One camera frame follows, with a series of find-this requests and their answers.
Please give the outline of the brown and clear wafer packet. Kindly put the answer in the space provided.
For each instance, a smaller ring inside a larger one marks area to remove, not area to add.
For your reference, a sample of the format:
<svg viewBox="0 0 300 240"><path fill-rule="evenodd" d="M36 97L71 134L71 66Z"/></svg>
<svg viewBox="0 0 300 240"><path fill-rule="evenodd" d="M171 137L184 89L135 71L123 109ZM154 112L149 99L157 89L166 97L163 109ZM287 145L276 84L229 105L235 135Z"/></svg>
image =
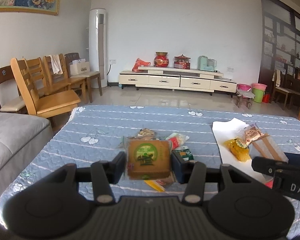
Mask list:
<svg viewBox="0 0 300 240"><path fill-rule="evenodd" d="M268 134L261 136L249 145L249 155L251 159L262 157L288 163L288 158L283 150Z"/></svg>

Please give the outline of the yellow snack packet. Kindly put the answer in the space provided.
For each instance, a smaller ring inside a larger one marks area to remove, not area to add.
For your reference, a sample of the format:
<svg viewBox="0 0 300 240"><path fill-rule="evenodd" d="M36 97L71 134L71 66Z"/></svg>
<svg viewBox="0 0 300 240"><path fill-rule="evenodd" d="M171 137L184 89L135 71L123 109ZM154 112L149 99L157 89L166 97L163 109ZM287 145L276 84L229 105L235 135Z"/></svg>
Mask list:
<svg viewBox="0 0 300 240"><path fill-rule="evenodd" d="M250 160L248 146L239 138L232 138L223 143L232 155L241 162Z"/></svg>

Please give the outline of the red bean bread package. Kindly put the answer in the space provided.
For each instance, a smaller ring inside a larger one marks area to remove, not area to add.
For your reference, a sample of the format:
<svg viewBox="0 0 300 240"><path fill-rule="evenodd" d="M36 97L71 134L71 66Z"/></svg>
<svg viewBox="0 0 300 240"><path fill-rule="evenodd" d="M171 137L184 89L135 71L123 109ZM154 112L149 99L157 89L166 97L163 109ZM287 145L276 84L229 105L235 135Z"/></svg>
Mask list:
<svg viewBox="0 0 300 240"><path fill-rule="evenodd" d="M259 139L264 133L259 129L257 124L250 124L242 131L243 141L248 146L253 141Z"/></svg>

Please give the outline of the green snack box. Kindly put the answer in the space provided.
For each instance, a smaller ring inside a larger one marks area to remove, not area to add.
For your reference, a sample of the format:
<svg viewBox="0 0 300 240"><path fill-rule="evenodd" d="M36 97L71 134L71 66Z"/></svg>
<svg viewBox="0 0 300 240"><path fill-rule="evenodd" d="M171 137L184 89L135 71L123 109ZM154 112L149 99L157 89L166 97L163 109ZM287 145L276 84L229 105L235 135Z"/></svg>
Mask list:
<svg viewBox="0 0 300 240"><path fill-rule="evenodd" d="M192 161L194 160L194 157L191 153L191 151L188 148L180 148L180 149L174 149L172 151L175 154L180 155L184 161Z"/></svg>

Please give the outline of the clear bag of buns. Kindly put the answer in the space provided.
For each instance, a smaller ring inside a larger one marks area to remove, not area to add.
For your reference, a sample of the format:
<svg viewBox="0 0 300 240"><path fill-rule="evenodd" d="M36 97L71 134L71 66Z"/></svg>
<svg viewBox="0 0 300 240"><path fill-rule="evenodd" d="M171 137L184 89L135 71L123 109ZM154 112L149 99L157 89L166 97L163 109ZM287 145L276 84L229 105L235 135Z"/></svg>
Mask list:
<svg viewBox="0 0 300 240"><path fill-rule="evenodd" d="M144 182L155 191L165 192L166 189L174 183L174 180L171 178L165 178L158 180L144 180Z"/></svg>

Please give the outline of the red label cracker bag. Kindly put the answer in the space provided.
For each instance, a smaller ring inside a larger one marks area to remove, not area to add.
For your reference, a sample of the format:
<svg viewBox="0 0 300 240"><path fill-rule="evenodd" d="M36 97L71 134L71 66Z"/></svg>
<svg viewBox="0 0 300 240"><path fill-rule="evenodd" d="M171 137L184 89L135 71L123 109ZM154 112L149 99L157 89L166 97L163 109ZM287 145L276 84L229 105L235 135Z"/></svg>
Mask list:
<svg viewBox="0 0 300 240"><path fill-rule="evenodd" d="M172 150L175 150L176 148L183 146L189 138L190 137L188 135L172 133L166 138L166 140L171 142Z"/></svg>

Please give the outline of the green label cake package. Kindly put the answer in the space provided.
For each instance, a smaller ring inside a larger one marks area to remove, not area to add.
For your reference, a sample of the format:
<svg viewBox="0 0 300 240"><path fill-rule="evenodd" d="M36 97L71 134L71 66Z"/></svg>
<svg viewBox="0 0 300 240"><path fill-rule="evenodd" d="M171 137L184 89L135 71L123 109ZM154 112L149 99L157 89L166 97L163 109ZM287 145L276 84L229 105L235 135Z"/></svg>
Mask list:
<svg viewBox="0 0 300 240"><path fill-rule="evenodd" d="M166 179L172 172L172 143L169 140L126 138L125 175L129 180Z"/></svg>

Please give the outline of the dark brown cookie bag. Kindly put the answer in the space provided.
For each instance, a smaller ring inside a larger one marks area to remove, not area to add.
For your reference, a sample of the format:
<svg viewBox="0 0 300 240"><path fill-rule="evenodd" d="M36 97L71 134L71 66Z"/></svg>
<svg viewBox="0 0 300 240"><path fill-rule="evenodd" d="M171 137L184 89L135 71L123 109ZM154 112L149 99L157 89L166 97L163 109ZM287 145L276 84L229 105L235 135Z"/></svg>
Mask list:
<svg viewBox="0 0 300 240"><path fill-rule="evenodd" d="M157 133L151 129L143 128L141 129L137 135L128 137L128 140L155 140L157 137Z"/></svg>

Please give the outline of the grey sofa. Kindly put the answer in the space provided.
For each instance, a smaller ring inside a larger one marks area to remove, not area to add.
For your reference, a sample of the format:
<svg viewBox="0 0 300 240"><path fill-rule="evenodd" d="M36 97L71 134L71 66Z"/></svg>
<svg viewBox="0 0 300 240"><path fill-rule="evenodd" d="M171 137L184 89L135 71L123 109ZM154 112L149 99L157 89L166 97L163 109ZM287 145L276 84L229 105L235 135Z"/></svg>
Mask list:
<svg viewBox="0 0 300 240"><path fill-rule="evenodd" d="M0 196L52 137L45 118L0 113Z"/></svg>

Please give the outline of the near light wooden chair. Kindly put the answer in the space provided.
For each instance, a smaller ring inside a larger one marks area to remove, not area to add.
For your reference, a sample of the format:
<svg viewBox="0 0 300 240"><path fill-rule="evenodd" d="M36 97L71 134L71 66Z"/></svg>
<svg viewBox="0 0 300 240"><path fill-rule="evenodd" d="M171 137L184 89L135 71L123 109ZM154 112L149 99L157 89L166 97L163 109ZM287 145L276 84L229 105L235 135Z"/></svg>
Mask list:
<svg viewBox="0 0 300 240"><path fill-rule="evenodd" d="M29 68L25 59L12 58L10 65L29 115L49 119L70 113L80 103L79 96L67 86L45 86L38 89L36 81L43 79L44 75L35 76L34 69Z"/></svg>

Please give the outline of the dark wooden shelf unit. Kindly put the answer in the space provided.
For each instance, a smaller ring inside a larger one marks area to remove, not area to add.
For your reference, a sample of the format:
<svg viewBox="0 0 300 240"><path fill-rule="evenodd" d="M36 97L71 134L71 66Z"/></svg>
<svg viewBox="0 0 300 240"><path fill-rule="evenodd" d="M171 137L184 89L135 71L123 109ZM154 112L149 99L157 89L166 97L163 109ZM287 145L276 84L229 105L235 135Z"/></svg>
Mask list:
<svg viewBox="0 0 300 240"><path fill-rule="evenodd" d="M275 70L300 79L300 14L280 0L261 0L262 58L258 82L271 92Z"/></svg>

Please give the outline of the white paper bag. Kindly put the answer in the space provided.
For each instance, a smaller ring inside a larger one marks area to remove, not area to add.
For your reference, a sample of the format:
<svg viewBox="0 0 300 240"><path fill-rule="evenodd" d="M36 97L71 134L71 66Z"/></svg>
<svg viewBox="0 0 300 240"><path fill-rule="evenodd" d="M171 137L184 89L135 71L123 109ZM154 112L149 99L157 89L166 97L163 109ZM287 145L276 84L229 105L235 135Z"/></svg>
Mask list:
<svg viewBox="0 0 300 240"><path fill-rule="evenodd" d="M73 60L69 63L71 75L79 75L90 71L90 64L85 59Z"/></svg>

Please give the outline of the mint green appliance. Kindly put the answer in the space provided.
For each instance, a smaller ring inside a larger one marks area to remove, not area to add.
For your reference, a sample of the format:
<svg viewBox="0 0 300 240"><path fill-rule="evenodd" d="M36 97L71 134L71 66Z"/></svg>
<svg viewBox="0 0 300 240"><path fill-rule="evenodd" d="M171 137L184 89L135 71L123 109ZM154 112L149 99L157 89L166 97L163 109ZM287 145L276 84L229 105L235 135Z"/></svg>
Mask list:
<svg viewBox="0 0 300 240"><path fill-rule="evenodd" d="M198 57L198 69L202 71L214 72L217 67L217 61L209 59L207 56Z"/></svg>

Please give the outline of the red round jar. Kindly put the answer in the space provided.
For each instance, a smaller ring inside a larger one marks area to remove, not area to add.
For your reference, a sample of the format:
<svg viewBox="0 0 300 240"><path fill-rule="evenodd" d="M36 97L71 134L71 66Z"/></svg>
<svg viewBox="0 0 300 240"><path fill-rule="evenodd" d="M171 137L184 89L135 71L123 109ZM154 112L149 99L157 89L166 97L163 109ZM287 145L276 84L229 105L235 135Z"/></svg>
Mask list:
<svg viewBox="0 0 300 240"><path fill-rule="evenodd" d="M154 58L155 67L168 67L169 59L167 57L168 52L156 51L156 57Z"/></svg>

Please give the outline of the white standing air conditioner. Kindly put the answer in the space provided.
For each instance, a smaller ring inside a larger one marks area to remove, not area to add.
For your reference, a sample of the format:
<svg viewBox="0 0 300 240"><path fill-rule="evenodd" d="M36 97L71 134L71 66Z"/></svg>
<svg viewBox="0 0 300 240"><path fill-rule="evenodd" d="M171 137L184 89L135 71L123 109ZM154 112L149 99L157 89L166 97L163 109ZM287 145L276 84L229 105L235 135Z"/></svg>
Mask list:
<svg viewBox="0 0 300 240"><path fill-rule="evenodd" d="M100 72L101 87L107 86L107 12L91 9L89 13L89 62L90 70Z"/></svg>

